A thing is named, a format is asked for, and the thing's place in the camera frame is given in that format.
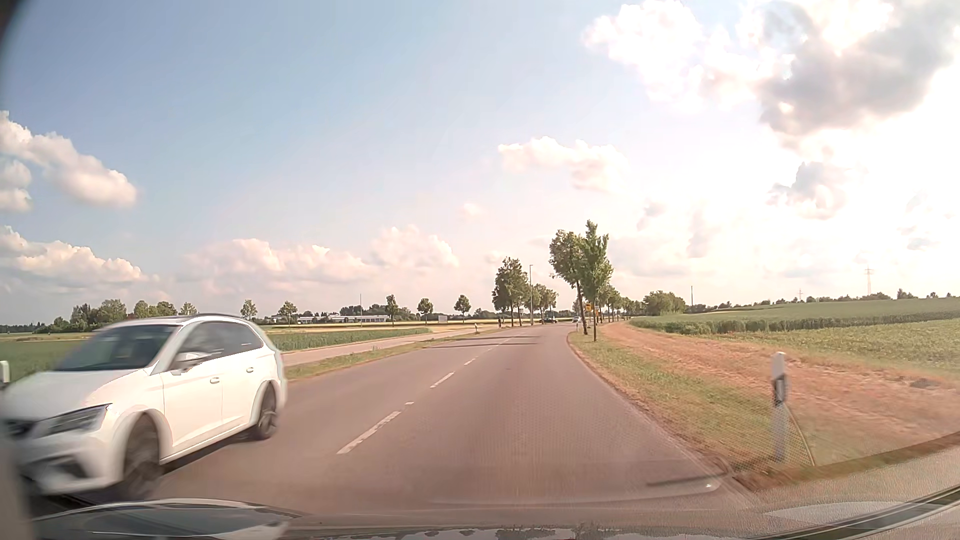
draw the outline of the windshield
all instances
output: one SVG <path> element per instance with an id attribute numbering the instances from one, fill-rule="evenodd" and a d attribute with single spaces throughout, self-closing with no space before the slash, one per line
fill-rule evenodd
<path id="1" fill-rule="evenodd" d="M 147 367 L 176 328 L 175 325 L 134 325 L 96 332 L 70 352 L 54 370 L 104 371 Z"/>
<path id="2" fill-rule="evenodd" d="M 18 481 L 601 526 L 960 485 L 957 126 L 960 0 L 26 0 Z"/>

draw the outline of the grass verge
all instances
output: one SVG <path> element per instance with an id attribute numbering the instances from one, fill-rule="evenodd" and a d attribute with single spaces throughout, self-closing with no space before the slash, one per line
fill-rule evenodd
<path id="1" fill-rule="evenodd" d="M 693 450 L 719 457 L 735 471 L 772 463 L 769 398 L 671 369 L 664 361 L 606 339 L 594 342 L 591 336 L 572 332 L 567 340 L 602 379 Z M 808 463 L 803 440 L 791 429 L 787 464 Z"/>

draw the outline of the road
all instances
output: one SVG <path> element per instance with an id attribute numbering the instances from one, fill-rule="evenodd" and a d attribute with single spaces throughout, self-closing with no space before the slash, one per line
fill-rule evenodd
<path id="1" fill-rule="evenodd" d="M 346 343 L 344 345 L 333 345 L 331 347 L 322 347 L 320 349 L 309 349 L 307 351 L 294 351 L 283 354 L 283 364 L 295 366 L 297 364 L 306 364 L 317 362 L 334 356 L 349 355 L 350 353 L 365 353 L 373 347 L 377 349 L 387 349 L 408 343 L 417 343 L 418 341 L 428 341 L 430 339 L 440 339 L 442 337 L 453 337 L 474 333 L 473 325 L 469 328 L 461 328 L 450 331 L 432 331 L 430 333 L 415 333 L 413 335 L 402 335 L 401 337 L 388 337 L 387 339 L 375 339 L 373 341 L 361 341 L 359 343 Z"/>
<path id="2" fill-rule="evenodd" d="M 481 334 L 292 382 L 273 438 L 187 457 L 157 495 L 309 513 L 746 506 L 695 479 L 705 466 L 570 352 L 571 330 Z"/>

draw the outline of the white post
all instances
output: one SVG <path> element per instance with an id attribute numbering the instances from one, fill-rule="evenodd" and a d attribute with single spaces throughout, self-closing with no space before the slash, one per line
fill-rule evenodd
<path id="1" fill-rule="evenodd" d="M 786 459 L 786 434 L 789 422 L 789 413 L 786 410 L 786 355 L 784 353 L 774 353 L 771 356 L 770 376 L 774 398 L 774 459 L 783 463 Z"/>

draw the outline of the car wheel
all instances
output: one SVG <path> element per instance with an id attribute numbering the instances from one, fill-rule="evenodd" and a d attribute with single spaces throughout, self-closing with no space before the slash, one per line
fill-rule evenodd
<path id="1" fill-rule="evenodd" d="M 260 400 L 260 411 L 256 415 L 256 424 L 250 430 L 252 437 L 258 441 L 269 439 L 276 432 L 276 393 L 272 386 L 267 386 Z"/>
<path id="2" fill-rule="evenodd" d="M 162 476 L 156 428 L 147 418 L 140 418 L 127 440 L 123 479 L 114 486 L 114 498 L 121 501 L 142 501 L 154 493 Z"/>

